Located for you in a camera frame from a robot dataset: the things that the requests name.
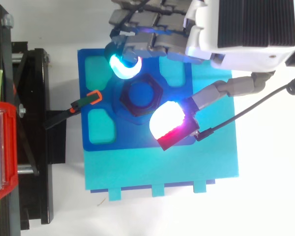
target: round hole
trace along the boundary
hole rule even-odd
[[[135,83],[129,90],[130,101],[138,107],[146,107],[154,98],[153,88],[147,83]]]

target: red container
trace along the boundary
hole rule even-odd
[[[0,199],[17,185],[16,108],[0,102]]]

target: black vent grille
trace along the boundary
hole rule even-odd
[[[220,0],[218,47],[295,46],[292,0]]]

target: black cable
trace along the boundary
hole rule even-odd
[[[233,121],[237,120],[238,118],[242,117],[243,115],[247,114],[248,112],[250,112],[251,110],[255,109],[256,107],[258,107],[260,104],[264,103],[265,101],[267,101],[269,98],[273,97],[274,95],[278,94],[279,92],[285,90],[288,86],[284,85],[281,88],[278,88],[277,90],[273,91],[272,93],[270,93],[269,95],[265,96],[263,99],[261,99],[260,101],[256,102],[254,105],[252,105],[251,107],[248,107],[246,110],[242,111],[241,113],[237,114],[236,116],[234,116],[233,118],[230,118],[229,120],[219,124],[218,126],[212,128],[213,132],[232,123]]]
[[[205,138],[207,138],[208,136],[210,136],[211,134],[213,134],[216,130],[223,128],[224,126],[232,123],[233,121],[237,120],[238,118],[242,117],[243,115],[247,114],[248,112],[250,112],[251,110],[255,109],[256,107],[258,107],[260,104],[264,103],[265,101],[267,101],[269,98],[273,97],[274,95],[278,94],[279,92],[283,91],[283,90],[287,90],[289,94],[291,95],[295,95],[295,79],[293,79],[290,83],[288,83],[287,85],[284,85],[280,88],[278,88],[277,90],[273,91],[272,93],[270,93],[268,96],[264,97],[263,99],[261,99],[260,101],[256,102],[254,105],[250,106],[249,108],[247,108],[246,110],[242,111],[241,113],[237,114],[236,116],[234,116],[233,118],[230,118],[229,120],[219,124],[218,126],[214,127],[214,128],[209,128],[197,135],[195,135],[194,137],[196,138],[197,141],[201,141]]]
[[[130,20],[130,18],[132,17],[132,15],[140,10],[145,4],[147,4],[149,0],[144,0],[143,2],[141,2],[139,5],[135,6],[129,13],[128,15],[126,15],[122,21],[119,22],[118,25],[116,25],[113,30],[110,33],[110,38],[113,38],[115,36],[118,36],[120,34],[120,29],[123,26],[124,23],[126,23],[128,20]]]

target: blue light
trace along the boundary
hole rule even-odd
[[[116,55],[112,55],[109,65],[119,78],[128,80],[135,77],[140,72],[142,68],[142,59],[139,57],[135,66],[129,68],[126,67]]]

